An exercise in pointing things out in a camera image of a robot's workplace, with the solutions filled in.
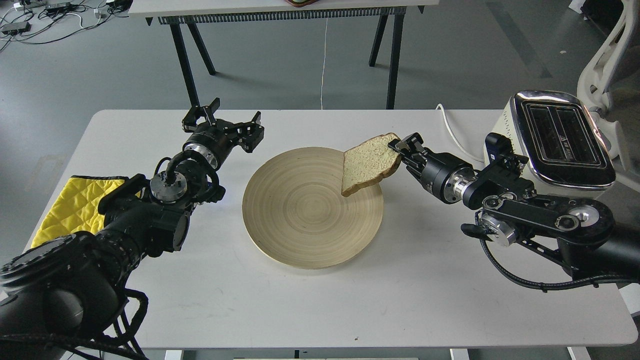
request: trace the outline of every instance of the slice of bread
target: slice of bread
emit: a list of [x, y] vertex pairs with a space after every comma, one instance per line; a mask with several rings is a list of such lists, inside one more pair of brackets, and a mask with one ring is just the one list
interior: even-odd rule
[[391, 176], [400, 166], [400, 155], [389, 149], [389, 142], [400, 139], [389, 133], [371, 138], [344, 153], [342, 191], [347, 197], [359, 189], [379, 183]]

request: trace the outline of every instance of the bamboo plate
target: bamboo plate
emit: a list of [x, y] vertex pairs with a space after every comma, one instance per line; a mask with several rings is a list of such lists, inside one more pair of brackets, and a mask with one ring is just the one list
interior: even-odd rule
[[320, 269], [356, 256], [382, 222], [380, 185], [343, 197], [342, 151], [304, 147], [275, 156], [244, 191], [244, 225], [267, 256]]

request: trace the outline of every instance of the white table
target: white table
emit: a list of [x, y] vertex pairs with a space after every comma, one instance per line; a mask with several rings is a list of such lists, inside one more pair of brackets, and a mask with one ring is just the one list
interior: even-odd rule
[[[55, 194], [74, 174], [150, 176], [187, 139], [180, 128], [185, 112], [97, 113]], [[239, 122], [254, 111], [216, 114]], [[458, 138], [476, 155], [499, 114], [449, 112]], [[403, 167], [382, 181], [382, 225], [357, 257], [324, 270], [267, 258], [246, 233], [241, 203], [249, 178], [273, 156], [306, 146], [344, 151], [389, 131], [400, 137], [418, 131], [432, 150], [464, 156], [435, 110], [266, 110], [262, 124], [255, 152], [234, 149], [218, 172], [227, 194], [196, 208], [182, 251], [144, 259], [131, 275], [128, 287], [150, 299], [137, 336], [143, 348], [595, 346], [637, 338], [613, 284], [545, 294], [508, 281], [478, 241], [460, 232], [473, 211], [442, 204]], [[568, 279], [522, 247], [492, 250], [517, 275]]]
[[198, 23], [379, 15], [378, 28], [369, 57], [369, 66], [373, 67], [376, 64], [388, 16], [394, 15], [387, 90], [387, 109], [393, 109], [396, 101], [397, 72], [406, 7], [415, 5], [422, 12], [426, 5], [436, 5], [438, 2], [439, 0], [321, 0], [303, 8], [295, 8], [284, 0], [136, 0], [129, 9], [129, 15], [146, 17], [149, 25], [153, 17], [158, 17], [161, 24], [168, 24], [171, 27], [173, 43], [192, 106], [198, 106], [200, 103], [180, 24], [187, 24], [207, 71], [213, 76], [216, 74], [216, 69], [200, 36], [196, 25]]

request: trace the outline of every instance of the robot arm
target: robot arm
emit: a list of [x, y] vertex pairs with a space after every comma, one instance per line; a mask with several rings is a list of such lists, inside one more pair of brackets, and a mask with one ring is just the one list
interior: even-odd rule
[[[460, 200], [478, 210], [475, 224], [461, 230], [481, 240], [490, 261], [509, 280], [542, 291], [564, 290], [605, 282], [640, 279], [640, 229], [616, 224], [611, 210], [593, 199], [538, 195], [530, 180], [520, 177], [527, 158], [513, 153], [508, 138], [490, 133], [485, 140], [490, 164], [482, 171], [449, 153], [422, 146], [420, 134], [393, 140], [409, 173], [446, 204]], [[558, 249], [535, 242], [535, 236], [555, 238]], [[517, 243], [563, 267], [572, 281], [531, 282], [503, 268], [486, 242]]]
[[[144, 359], [134, 335], [148, 300], [125, 287], [129, 275], [144, 257], [182, 248], [196, 206], [224, 196], [216, 171], [231, 150], [252, 152], [264, 136], [259, 112], [233, 124], [214, 118], [219, 105], [216, 99], [189, 111], [183, 128], [192, 135], [166, 170], [156, 169], [151, 180], [138, 174], [101, 199], [104, 228], [97, 234], [53, 239], [0, 268], [8, 295], [0, 302], [0, 359], [59, 359], [76, 346]], [[130, 323], [129, 298], [140, 303]], [[116, 338], [103, 334], [111, 325]]]

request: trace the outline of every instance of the concrete floor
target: concrete floor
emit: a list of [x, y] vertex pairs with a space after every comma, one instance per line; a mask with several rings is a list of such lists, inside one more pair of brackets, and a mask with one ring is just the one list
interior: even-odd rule
[[[86, 3], [97, 6], [99, 1]], [[567, 9], [568, 3], [442, 0], [424, 14], [410, 8], [396, 108], [431, 109], [441, 102], [447, 108], [497, 109], [523, 89], [575, 93], [580, 73], [604, 36]], [[0, 1], [0, 13], [9, 6]], [[83, 17], [86, 24], [95, 21], [90, 12]], [[391, 27], [377, 66], [370, 68], [376, 23], [376, 18], [361, 17], [203, 24], [202, 37], [220, 73], [208, 75], [186, 37], [200, 100], [220, 97], [226, 109], [320, 108], [326, 26], [324, 108], [382, 109]], [[69, 17], [37, 39], [51, 40], [75, 29], [78, 18]], [[53, 44], [11, 43], [0, 53], [0, 263], [22, 252], [94, 113], [188, 106], [169, 28], [156, 21], [149, 27], [143, 19], [113, 19]], [[627, 199], [621, 191], [619, 197]], [[620, 210], [623, 217], [632, 212]], [[445, 359], [448, 351], [412, 354]], [[375, 356], [366, 351], [340, 356], [353, 355]], [[220, 358], [210, 352], [188, 356]], [[162, 358], [155, 352], [150, 357]], [[471, 352], [471, 358], [568, 359], [568, 353], [562, 348], [482, 349]]]

